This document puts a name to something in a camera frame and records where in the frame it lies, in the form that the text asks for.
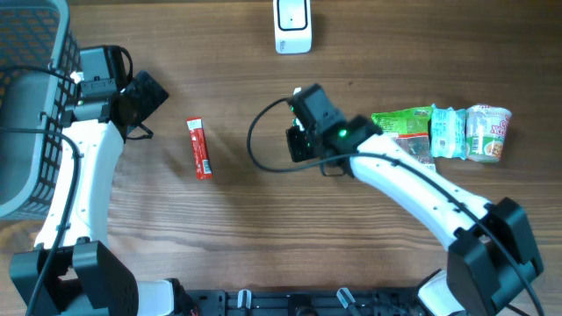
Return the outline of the green snack packet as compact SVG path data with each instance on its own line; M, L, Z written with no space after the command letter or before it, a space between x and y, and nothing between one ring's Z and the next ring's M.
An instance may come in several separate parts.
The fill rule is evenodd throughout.
M371 119L404 151L428 169L436 171L429 141L429 121L432 112L431 106L422 106L401 111L372 113Z

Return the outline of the red snack packet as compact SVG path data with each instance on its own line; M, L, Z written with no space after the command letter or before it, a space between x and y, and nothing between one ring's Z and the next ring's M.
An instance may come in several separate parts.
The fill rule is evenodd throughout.
M201 117L187 118L186 125L190 133L197 179L211 179L213 177L213 172L209 161L203 120Z

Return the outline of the light blue snack packet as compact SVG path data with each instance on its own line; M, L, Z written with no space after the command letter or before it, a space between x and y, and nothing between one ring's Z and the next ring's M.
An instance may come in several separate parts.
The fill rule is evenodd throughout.
M430 153L433 157L466 159L466 110L440 109L432 105Z

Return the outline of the cup noodles container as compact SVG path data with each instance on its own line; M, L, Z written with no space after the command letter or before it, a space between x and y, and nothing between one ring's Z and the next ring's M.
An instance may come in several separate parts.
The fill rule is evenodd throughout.
M475 104L466 111L466 158L474 162L498 162L504 147L511 111Z

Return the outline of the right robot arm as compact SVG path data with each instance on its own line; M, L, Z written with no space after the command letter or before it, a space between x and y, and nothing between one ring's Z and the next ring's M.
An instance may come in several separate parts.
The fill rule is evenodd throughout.
M493 204L429 170L364 116L345 118L314 84L287 103L295 162L321 166L382 191L418 219L447 252L447 265L430 276L417 298L433 315L496 315L526 291L543 314L531 284L544 271L523 208L510 198Z

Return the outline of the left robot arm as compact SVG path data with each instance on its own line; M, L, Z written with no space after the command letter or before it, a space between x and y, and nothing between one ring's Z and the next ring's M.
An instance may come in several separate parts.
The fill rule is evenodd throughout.
M180 290L139 281L109 249L124 145L167 98L119 46L54 53L66 68L8 64L1 101L1 217L40 219L10 279L30 315L171 315Z

